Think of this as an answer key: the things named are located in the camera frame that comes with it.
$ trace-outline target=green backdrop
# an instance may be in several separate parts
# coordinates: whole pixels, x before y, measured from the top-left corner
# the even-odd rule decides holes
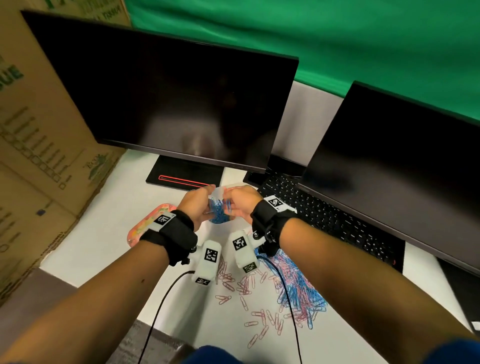
[[[126,0],[133,26],[300,59],[295,79],[352,81],[480,120],[480,2]]]

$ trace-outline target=monitor stand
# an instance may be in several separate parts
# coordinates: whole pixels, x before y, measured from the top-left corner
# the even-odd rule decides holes
[[[145,182],[189,191],[208,184],[219,186],[222,174],[223,167],[159,156]]]

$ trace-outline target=black cable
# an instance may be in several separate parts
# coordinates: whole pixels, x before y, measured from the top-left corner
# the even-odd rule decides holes
[[[140,354],[140,358],[138,359],[138,364],[140,364],[140,362],[142,361],[142,357],[145,353],[145,349],[147,348],[148,340],[150,339],[150,335],[152,334],[152,331],[153,331],[153,326],[155,325],[156,317],[158,316],[158,313],[160,312],[160,308],[162,308],[163,301],[165,301],[165,298],[167,297],[168,293],[170,292],[170,290],[173,288],[175,283],[177,283],[180,278],[182,278],[183,276],[185,276],[187,274],[193,274],[193,273],[195,273],[194,270],[189,270],[188,272],[183,272],[182,274],[180,274],[180,276],[176,280],[173,281],[172,285],[167,290],[167,293],[165,293],[165,296],[163,296],[162,302],[160,302],[160,306],[158,307],[158,310],[156,311],[155,318],[153,319],[152,325],[150,327],[150,331],[148,331],[147,340],[145,341],[144,348],[142,350],[142,353]]]
[[[301,360],[301,353],[300,353],[299,333],[297,332],[297,324],[295,323],[295,317],[293,315],[292,304],[290,302],[290,297],[288,296],[287,285],[285,284],[285,281],[283,280],[283,277],[282,277],[282,274],[280,273],[280,270],[278,270],[276,265],[273,264],[270,261],[270,259],[265,258],[264,256],[259,256],[259,255],[257,255],[257,259],[263,259],[265,262],[268,262],[273,268],[275,268],[276,272],[278,273],[278,276],[282,280],[283,288],[285,289],[285,295],[287,296],[288,307],[290,308],[290,314],[292,315],[293,328],[295,329],[295,339],[297,339],[297,349],[299,351],[300,364],[303,364],[303,362]]]

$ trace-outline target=forearm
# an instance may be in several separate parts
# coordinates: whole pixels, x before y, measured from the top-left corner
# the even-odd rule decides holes
[[[378,259],[289,220],[280,246],[329,304],[390,363],[419,363],[453,338],[474,338],[429,295]]]
[[[140,241],[36,321],[0,362],[104,363],[167,266],[163,246]]]

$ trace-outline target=monitor screen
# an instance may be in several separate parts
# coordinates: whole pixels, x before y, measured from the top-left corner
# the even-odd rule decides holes
[[[480,273],[480,127],[354,83],[300,184]]]
[[[23,16],[98,142],[265,170],[298,59]]]

